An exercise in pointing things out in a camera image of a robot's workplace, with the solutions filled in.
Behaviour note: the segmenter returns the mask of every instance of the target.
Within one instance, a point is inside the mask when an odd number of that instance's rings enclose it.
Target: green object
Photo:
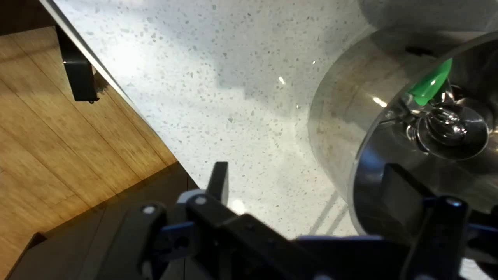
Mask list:
[[[419,106],[427,106],[427,102],[430,102],[436,96],[436,93],[448,79],[452,65],[453,59],[445,60],[434,71],[424,76],[416,85],[410,88],[410,95]]]

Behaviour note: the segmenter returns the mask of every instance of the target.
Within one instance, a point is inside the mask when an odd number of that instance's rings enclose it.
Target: stainless steel pot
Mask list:
[[[476,210],[489,210],[497,202],[498,34],[478,36],[481,32],[380,31],[347,50],[322,79],[310,110],[310,141],[347,199],[360,232],[402,235],[378,200],[385,163],[402,165],[438,194],[459,196]],[[487,129],[483,146],[466,157],[456,157],[452,148],[438,154],[417,144],[406,135],[406,123],[397,121],[395,104],[410,99],[408,90],[450,57],[450,81],[464,88],[461,106],[472,102],[467,107]],[[439,126],[439,130],[448,129],[456,126]]]

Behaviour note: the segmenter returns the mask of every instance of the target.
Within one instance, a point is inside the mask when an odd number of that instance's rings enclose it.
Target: wooden floor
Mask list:
[[[0,278],[50,230],[171,165],[112,90],[75,102],[53,28],[0,37]]]

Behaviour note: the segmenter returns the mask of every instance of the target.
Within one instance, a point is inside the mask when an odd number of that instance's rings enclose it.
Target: white speckled countertop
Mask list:
[[[358,3],[55,0],[45,6],[53,3],[199,185],[217,160],[227,160],[232,208],[287,236],[355,233],[311,152],[307,121],[325,71],[371,29]]]

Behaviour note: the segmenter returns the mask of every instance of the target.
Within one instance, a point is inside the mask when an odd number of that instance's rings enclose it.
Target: granite countertop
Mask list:
[[[332,64],[375,28],[483,29],[497,11],[492,1],[469,3],[467,18],[467,3],[428,9],[408,0],[42,3],[198,185],[227,160],[231,208],[287,236],[355,233],[307,127]]]

